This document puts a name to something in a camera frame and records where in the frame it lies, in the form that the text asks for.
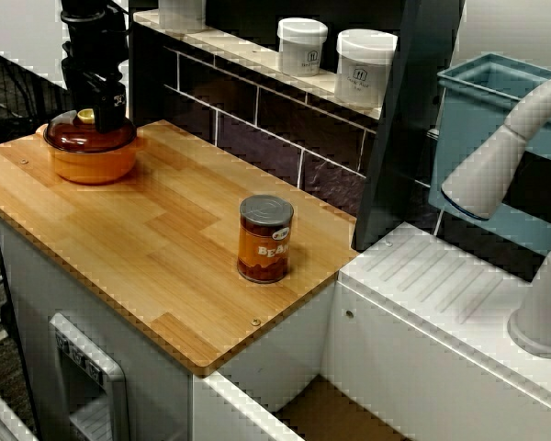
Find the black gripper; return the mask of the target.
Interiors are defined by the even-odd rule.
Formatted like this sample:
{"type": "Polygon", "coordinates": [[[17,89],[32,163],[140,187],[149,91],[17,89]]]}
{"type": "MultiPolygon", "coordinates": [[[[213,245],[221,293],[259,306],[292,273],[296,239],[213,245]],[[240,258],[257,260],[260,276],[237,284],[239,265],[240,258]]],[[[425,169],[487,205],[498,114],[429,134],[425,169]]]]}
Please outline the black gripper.
{"type": "Polygon", "coordinates": [[[93,109],[96,130],[107,133],[119,129],[126,116],[126,88],[120,82],[119,65],[129,58],[128,50],[91,52],[92,57],[73,57],[62,61],[67,90],[76,111],[93,109]]]}

